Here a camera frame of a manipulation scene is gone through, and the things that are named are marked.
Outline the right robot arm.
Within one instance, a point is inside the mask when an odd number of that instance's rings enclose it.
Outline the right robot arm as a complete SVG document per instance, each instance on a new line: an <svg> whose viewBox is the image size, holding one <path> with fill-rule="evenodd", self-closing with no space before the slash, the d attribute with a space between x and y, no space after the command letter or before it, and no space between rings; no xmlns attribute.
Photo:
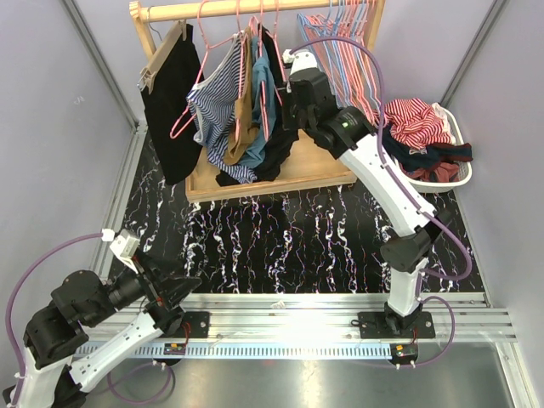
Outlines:
<svg viewBox="0 0 544 408"><path fill-rule="evenodd" d="M292 69L281 90L283 124L303 130L321 149L347 167L371 192L389 218L396 236L380 253L390 268L390 290L378 323L394 337L413 331L422 305L421 273L441 230L429 216L435 208L402 180L365 114L340 108L328 78L316 67Z"/></svg>

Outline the pink hanger black garment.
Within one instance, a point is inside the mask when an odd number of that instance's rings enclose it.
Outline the pink hanger black garment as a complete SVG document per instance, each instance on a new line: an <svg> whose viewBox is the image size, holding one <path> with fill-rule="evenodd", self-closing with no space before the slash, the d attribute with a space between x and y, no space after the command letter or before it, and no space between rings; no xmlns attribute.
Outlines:
<svg viewBox="0 0 544 408"><path fill-rule="evenodd" d="M282 58L280 54L280 48L278 45L278 22L279 22L279 13L280 13L280 2L274 1L274 7L275 7L275 22L274 22L274 30L272 33L269 31L267 32L267 35L271 38L273 44L274 44L274 51L277 59L277 66L280 69L281 79L282 83L286 82L286 73L285 68L282 63ZM262 56L263 53L263 17L264 17L264 1L259 2L259 17L258 20L258 57ZM266 100L266 90L264 87L264 82L260 82L259 86L261 88L260 98L261 98L261 107L264 109L264 103Z"/></svg>

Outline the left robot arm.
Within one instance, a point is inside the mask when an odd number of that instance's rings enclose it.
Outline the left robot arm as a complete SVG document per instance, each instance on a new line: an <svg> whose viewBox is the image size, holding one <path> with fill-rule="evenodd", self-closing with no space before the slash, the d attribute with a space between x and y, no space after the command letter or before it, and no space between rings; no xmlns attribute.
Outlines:
<svg viewBox="0 0 544 408"><path fill-rule="evenodd" d="M81 407L91 391L141 345L175 337L183 327L181 303L201 284L169 261L141 254L112 282L91 270L68 275L49 304L27 323L16 383L3 390L8 407ZM146 304L118 334L86 357L76 351L94 328L127 306Z"/></svg>

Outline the maroon tank top grey trim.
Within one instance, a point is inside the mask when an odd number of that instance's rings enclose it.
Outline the maroon tank top grey trim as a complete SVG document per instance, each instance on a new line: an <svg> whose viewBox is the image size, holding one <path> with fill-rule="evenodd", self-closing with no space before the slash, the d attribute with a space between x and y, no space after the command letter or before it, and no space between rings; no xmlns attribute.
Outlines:
<svg viewBox="0 0 544 408"><path fill-rule="evenodd" d="M414 171L403 170L403 173L413 180L428 183L453 183L459 180L459 166L454 163L440 163L434 169L418 168Z"/></svg>

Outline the red white striped tank top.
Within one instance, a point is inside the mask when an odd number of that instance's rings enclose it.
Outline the red white striped tank top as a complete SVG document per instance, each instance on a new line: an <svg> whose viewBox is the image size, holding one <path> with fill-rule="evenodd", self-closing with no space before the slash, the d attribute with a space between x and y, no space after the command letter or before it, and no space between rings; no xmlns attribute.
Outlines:
<svg viewBox="0 0 544 408"><path fill-rule="evenodd" d="M421 99L394 99L384 106L385 122L394 140L412 149L454 142L445 113Z"/></svg>

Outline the teal tank top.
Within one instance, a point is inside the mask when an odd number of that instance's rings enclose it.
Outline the teal tank top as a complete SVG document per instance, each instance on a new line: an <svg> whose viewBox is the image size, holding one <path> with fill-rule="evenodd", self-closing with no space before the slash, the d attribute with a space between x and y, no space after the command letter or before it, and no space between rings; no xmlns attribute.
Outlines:
<svg viewBox="0 0 544 408"><path fill-rule="evenodd" d="M265 159L265 146L276 122L275 80L270 69L268 52L257 37L252 38L252 119L250 129L257 135L238 161L254 169Z"/></svg>

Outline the navy tank top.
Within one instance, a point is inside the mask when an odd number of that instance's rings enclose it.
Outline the navy tank top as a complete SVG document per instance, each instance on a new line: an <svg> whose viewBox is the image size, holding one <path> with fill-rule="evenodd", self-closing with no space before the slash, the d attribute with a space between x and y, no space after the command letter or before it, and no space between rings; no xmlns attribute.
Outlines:
<svg viewBox="0 0 544 408"><path fill-rule="evenodd" d="M383 146L408 172L414 172L417 169L434 170L442 163L473 160L473 149L469 143L459 145L436 143L416 149L388 136L383 138Z"/></svg>

